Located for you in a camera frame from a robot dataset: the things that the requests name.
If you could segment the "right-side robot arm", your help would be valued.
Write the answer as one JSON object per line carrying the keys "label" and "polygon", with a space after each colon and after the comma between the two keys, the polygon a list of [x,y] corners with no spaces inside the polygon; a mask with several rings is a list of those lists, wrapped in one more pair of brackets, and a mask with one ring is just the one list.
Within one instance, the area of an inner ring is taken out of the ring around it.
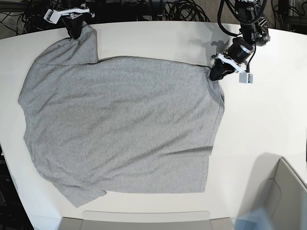
{"label": "right-side robot arm", "polygon": [[[84,0],[63,0],[59,18],[65,23],[71,38],[77,39],[81,35],[85,18],[94,18],[94,13],[87,7]],[[224,54],[217,53],[212,56],[214,65],[211,67],[210,79],[221,80],[228,74],[238,72],[239,65],[226,58]]]}

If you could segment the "left-side robot arm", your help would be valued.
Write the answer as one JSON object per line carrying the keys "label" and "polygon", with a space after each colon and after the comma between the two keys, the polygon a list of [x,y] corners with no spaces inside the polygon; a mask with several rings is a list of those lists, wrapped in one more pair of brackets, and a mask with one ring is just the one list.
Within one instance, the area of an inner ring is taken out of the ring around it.
{"label": "left-side robot arm", "polygon": [[[225,4],[240,24],[238,34],[228,31],[221,23]],[[233,37],[233,40],[231,46],[212,56],[214,65],[209,75],[211,81],[219,81],[226,75],[239,73],[240,78],[248,83],[252,82],[250,63],[257,47],[264,46],[270,41],[268,23],[264,17],[266,4],[265,0],[236,0],[234,4],[228,0],[220,2],[217,13],[218,26],[223,33]]]}

